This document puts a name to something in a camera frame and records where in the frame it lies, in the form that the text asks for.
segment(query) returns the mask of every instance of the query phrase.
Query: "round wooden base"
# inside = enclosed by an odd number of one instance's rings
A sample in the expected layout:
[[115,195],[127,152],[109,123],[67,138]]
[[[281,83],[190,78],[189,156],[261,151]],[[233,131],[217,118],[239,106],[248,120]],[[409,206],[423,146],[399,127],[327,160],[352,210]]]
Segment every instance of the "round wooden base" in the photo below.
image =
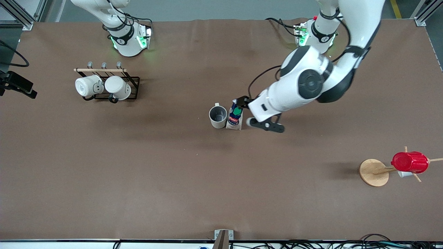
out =
[[368,159],[360,164],[360,177],[370,186],[381,187],[388,182],[389,173],[374,175],[374,172],[385,167],[386,166],[377,159]]

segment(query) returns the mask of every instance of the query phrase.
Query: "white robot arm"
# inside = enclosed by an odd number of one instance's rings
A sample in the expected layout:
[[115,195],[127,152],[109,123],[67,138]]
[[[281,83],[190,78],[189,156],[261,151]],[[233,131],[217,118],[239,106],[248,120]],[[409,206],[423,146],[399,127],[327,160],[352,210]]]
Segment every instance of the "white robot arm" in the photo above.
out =
[[130,20],[120,8],[130,0],[71,0],[71,2],[96,16],[111,34],[114,48],[121,55],[132,57],[149,45],[152,27]]
[[[346,19],[349,29],[350,42],[337,65],[332,64],[312,46],[294,50],[283,61],[277,82],[263,90],[256,99],[244,96],[237,100],[239,106],[249,108],[254,116],[248,119],[248,125],[283,132],[284,126],[278,123],[282,112],[314,100],[329,103],[341,98],[349,89],[355,70],[370,50],[380,26],[384,2],[385,0],[338,0],[339,11]],[[272,121],[273,116],[278,117],[277,121]]]

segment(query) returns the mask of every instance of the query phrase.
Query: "black wire rack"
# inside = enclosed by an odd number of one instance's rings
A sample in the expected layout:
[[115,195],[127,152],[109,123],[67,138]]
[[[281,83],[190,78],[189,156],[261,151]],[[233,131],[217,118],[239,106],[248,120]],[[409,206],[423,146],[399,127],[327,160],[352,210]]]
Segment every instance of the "black wire rack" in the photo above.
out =
[[[74,71],[77,72],[82,77],[87,77],[85,73],[90,73],[91,75],[97,75],[102,80],[103,84],[105,81],[111,77],[111,76],[119,76],[121,77],[126,83],[128,83],[131,86],[131,94],[126,99],[137,99],[138,97],[138,91],[140,86],[140,77],[133,77],[129,75],[128,71],[121,66],[121,62],[117,62],[117,68],[116,69],[108,69],[106,68],[106,63],[102,63],[101,69],[94,69],[92,68],[92,62],[88,63],[87,68],[74,68]],[[103,90],[103,93],[97,93],[95,95],[92,95],[91,97],[83,97],[84,100],[90,101],[93,99],[98,100],[109,100],[112,103],[116,103],[115,100],[111,100],[109,98],[111,93],[106,91],[106,89]]]

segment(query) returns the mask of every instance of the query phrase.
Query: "white cup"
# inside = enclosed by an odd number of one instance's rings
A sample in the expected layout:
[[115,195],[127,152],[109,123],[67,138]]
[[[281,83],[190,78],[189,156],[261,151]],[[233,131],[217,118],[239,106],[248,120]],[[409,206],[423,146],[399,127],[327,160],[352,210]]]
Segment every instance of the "white cup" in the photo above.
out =
[[97,75],[78,78],[75,80],[75,89],[83,97],[91,97],[98,93],[103,93],[103,81]]
[[214,128],[221,129],[226,126],[226,120],[228,118],[228,112],[226,109],[215,103],[215,106],[209,110],[209,119]]
[[411,175],[414,175],[414,174],[411,173],[411,172],[398,171],[398,175],[399,175],[401,178],[403,178],[403,177],[411,176]]
[[118,76],[111,76],[105,81],[106,91],[110,93],[109,101],[117,103],[119,100],[125,100],[131,95],[131,87]]

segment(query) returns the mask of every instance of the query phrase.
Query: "brown table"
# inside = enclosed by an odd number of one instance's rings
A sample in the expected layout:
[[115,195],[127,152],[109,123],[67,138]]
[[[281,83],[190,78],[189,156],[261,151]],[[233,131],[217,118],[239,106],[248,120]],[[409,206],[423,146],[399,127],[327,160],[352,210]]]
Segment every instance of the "brown table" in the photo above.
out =
[[[230,228],[238,239],[442,240],[441,163],[422,183],[393,173],[374,188],[358,175],[363,160],[389,165],[405,145],[443,156],[443,77],[423,27],[383,20],[346,95],[284,113],[283,134],[216,130],[207,113],[279,65],[293,37],[268,21],[154,28],[152,50],[134,58],[112,48],[101,23],[23,33],[31,66],[11,69],[39,94],[0,98],[0,238],[204,239]],[[331,53],[346,39],[340,32]],[[121,61],[142,78],[139,99],[82,100],[73,68],[88,61]]]

